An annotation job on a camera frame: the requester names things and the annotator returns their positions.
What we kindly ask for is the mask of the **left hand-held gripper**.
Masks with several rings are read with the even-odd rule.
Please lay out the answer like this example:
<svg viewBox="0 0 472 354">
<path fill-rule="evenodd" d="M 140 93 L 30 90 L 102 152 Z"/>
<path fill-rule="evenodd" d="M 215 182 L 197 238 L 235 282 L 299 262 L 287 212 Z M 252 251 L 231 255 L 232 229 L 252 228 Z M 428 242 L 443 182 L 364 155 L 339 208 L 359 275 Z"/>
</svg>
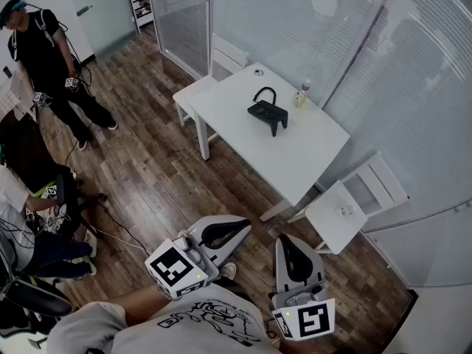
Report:
<svg viewBox="0 0 472 354">
<path fill-rule="evenodd" d="M 150 275 L 171 299 L 205 288 L 251 231 L 251 221 L 236 215 L 199 219 L 174 240 L 167 239 L 146 259 Z"/>
</svg>

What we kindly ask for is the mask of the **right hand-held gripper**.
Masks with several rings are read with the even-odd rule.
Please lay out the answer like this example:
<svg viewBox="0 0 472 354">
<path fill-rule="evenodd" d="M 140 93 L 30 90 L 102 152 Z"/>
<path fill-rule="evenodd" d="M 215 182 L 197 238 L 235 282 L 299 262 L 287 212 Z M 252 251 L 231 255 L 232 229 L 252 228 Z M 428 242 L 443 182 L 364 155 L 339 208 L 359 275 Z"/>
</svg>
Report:
<svg viewBox="0 0 472 354">
<path fill-rule="evenodd" d="M 279 235 L 274 278 L 278 294 L 271 297 L 272 315 L 285 340 L 305 341 L 334 332 L 335 299 L 327 298 L 322 259 L 313 248 L 292 235 Z"/>
</svg>

